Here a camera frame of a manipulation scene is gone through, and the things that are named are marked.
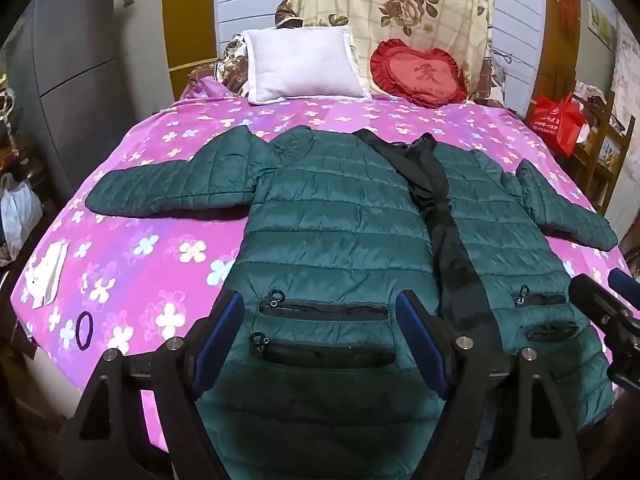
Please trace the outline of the dark green puffer jacket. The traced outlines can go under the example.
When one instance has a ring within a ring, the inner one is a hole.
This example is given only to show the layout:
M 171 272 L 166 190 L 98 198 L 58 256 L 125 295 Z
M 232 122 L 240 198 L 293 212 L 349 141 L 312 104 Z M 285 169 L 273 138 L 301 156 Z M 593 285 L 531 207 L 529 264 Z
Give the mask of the dark green puffer jacket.
M 612 408 L 601 341 L 548 239 L 607 252 L 616 236 L 528 160 L 507 172 L 430 134 L 296 127 L 266 141 L 236 127 L 188 160 L 106 174 L 86 205 L 129 218 L 247 208 L 224 279 L 244 321 L 198 402 L 232 478 L 411 476 L 442 401 L 401 335 L 405 290 L 481 347 L 536 350 L 576 429 Z

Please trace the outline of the wooden shelf rack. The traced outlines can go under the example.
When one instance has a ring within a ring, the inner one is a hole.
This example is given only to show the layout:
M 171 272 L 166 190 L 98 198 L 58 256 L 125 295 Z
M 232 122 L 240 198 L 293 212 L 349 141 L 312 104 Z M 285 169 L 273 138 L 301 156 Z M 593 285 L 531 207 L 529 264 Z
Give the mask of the wooden shelf rack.
M 605 214 L 620 178 L 628 154 L 636 116 L 624 124 L 613 112 L 616 94 L 573 98 L 582 104 L 589 132 L 585 140 L 577 142 L 568 159 L 570 177 L 577 184 L 598 214 Z

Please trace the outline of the pink floral bed sheet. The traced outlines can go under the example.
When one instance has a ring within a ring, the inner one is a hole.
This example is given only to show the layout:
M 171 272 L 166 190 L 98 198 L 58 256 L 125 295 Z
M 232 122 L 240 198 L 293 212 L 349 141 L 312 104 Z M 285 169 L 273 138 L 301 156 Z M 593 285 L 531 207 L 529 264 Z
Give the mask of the pink floral bed sheet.
M 146 218 L 104 216 L 87 207 L 87 196 L 114 170 L 188 160 L 236 127 L 266 141 L 296 127 L 339 133 L 367 129 L 385 142 L 405 144 L 430 134 L 440 143 L 480 151 L 507 172 L 528 160 L 556 192 L 592 211 L 554 166 L 541 140 L 498 108 L 471 102 L 423 108 L 401 99 L 263 106 L 232 96 L 183 100 L 126 134 L 63 208 L 17 282 L 12 298 L 18 315 L 73 382 L 88 380 L 89 363 L 102 351 L 134 354 L 185 334 L 226 292 L 224 279 L 239 253 L 248 217 L 244 206 Z M 66 240 L 68 249 L 58 293 L 52 304 L 33 309 L 25 272 L 59 240 Z M 617 243 L 607 252 L 558 236 L 550 236 L 548 243 L 570 278 L 578 252 L 587 253 L 586 271 L 593 276 L 622 265 Z

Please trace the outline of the white paper booklet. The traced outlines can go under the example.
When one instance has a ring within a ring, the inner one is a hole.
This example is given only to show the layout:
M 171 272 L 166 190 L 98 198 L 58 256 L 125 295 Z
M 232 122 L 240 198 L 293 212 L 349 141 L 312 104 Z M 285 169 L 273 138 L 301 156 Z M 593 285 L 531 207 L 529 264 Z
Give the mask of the white paper booklet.
M 59 240 L 52 243 L 40 263 L 28 266 L 25 272 L 25 287 L 32 298 L 32 308 L 38 309 L 52 304 L 58 293 L 58 284 L 67 255 L 68 243 Z

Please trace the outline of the red shopping bag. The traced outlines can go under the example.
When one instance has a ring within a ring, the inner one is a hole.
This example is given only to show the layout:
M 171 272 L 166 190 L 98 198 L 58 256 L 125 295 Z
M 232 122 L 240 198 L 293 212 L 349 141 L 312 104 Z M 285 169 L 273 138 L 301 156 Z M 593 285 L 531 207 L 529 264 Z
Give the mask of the red shopping bag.
M 585 123 L 585 117 L 569 93 L 559 101 L 538 96 L 529 128 L 537 133 L 554 154 L 570 157 Z

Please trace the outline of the white plastic bag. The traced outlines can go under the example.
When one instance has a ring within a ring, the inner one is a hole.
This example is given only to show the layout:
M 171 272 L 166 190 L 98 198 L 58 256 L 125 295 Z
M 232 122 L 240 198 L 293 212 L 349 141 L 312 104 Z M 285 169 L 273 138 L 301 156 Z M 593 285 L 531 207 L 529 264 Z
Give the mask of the white plastic bag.
M 17 182 L 7 172 L 1 177 L 1 224 L 6 249 L 14 261 L 42 218 L 39 197 L 27 181 Z

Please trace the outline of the red heart-shaped cushion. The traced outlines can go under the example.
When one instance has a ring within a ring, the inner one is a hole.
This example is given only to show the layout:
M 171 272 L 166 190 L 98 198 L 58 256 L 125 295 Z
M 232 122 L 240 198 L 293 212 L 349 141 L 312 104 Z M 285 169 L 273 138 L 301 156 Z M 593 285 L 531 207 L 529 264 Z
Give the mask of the red heart-shaped cushion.
M 436 108 L 468 96 L 456 60 L 442 49 L 421 51 L 399 39 L 386 40 L 372 53 L 370 72 L 378 88 L 417 106 Z

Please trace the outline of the cream floral rose blanket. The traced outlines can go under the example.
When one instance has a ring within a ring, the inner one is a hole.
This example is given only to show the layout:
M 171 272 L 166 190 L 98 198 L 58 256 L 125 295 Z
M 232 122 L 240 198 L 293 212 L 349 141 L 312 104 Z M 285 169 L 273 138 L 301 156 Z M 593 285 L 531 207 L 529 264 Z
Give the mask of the cream floral rose blanket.
M 477 92 L 489 48 L 491 8 L 492 0 L 281 0 L 267 8 L 272 26 L 254 29 L 349 27 L 350 46 L 371 96 L 390 96 L 376 86 L 370 72 L 370 57 L 381 42 L 399 39 L 416 50 L 442 49 L 462 71 L 469 99 Z M 234 35 L 216 59 L 213 76 L 247 98 L 245 30 Z

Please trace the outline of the white square pillow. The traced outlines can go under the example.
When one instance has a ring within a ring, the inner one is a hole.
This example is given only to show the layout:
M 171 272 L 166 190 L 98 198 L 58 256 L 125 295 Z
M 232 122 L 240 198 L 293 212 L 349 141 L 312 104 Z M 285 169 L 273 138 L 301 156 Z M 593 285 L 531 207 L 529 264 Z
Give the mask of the white square pillow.
M 249 29 L 247 99 L 271 104 L 292 99 L 367 101 L 347 26 Z

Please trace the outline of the grey wardrobe cabinet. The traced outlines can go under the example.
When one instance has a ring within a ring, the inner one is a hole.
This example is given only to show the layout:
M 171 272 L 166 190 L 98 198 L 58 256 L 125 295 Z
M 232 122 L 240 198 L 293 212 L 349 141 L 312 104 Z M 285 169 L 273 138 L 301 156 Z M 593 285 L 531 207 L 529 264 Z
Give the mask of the grey wardrobe cabinet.
M 68 200 L 127 131 L 174 99 L 162 0 L 32 0 L 1 49 L 20 139 Z

